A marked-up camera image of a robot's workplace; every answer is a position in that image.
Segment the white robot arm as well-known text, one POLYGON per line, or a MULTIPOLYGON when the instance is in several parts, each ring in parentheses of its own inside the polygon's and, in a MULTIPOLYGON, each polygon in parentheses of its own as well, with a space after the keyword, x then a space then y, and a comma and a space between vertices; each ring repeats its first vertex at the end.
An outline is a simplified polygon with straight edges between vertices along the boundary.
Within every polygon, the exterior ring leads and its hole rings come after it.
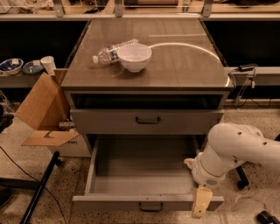
POLYGON ((280 142, 270 140, 256 127, 235 123, 218 123, 208 132, 205 149, 184 163, 199 185, 194 191, 192 217, 201 218, 213 196, 212 189, 227 173, 245 162, 280 172, 280 142))

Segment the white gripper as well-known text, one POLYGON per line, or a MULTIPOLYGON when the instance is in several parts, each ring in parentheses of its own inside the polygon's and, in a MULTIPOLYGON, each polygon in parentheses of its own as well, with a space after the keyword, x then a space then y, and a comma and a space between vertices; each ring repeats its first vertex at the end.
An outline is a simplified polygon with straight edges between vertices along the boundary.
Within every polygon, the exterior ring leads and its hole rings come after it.
POLYGON ((213 197, 210 188, 219 185, 226 177, 227 161, 214 152, 200 152, 195 159, 186 158, 184 164, 192 170, 194 181, 200 185, 194 191, 192 203, 192 217, 199 219, 205 215, 213 197))

